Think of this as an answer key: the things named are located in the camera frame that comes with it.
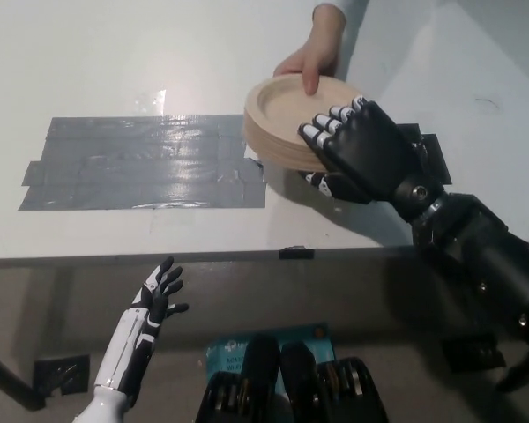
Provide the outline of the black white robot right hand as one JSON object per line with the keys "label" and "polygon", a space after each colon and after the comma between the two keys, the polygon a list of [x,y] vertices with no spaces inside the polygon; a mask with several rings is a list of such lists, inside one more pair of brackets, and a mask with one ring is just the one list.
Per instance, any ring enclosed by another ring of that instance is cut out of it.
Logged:
{"label": "black white robot right hand", "polygon": [[412,222],[444,193],[399,126],[361,95],[349,106],[332,107],[301,124],[298,134],[325,168],[302,177],[328,197],[386,202]]}

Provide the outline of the person bare hand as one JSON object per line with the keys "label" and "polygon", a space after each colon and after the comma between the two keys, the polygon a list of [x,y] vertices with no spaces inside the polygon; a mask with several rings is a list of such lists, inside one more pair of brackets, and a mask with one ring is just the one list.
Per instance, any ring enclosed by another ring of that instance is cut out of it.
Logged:
{"label": "person bare hand", "polygon": [[312,12],[308,39],[274,70],[273,76],[300,74],[307,95],[317,92],[322,75],[333,76],[346,28],[347,6],[338,1],[324,1]]}

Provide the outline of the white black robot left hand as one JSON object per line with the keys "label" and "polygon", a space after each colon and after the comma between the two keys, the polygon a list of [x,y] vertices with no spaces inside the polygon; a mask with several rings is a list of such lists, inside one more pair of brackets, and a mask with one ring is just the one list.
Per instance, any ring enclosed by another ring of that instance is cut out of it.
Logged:
{"label": "white black robot left hand", "polygon": [[183,288],[182,272],[169,256],[145,280],[115,328],[96,386],[117,390],[131,399],[138,397],[163,322],[189,309],[188,304],[169,299]]}

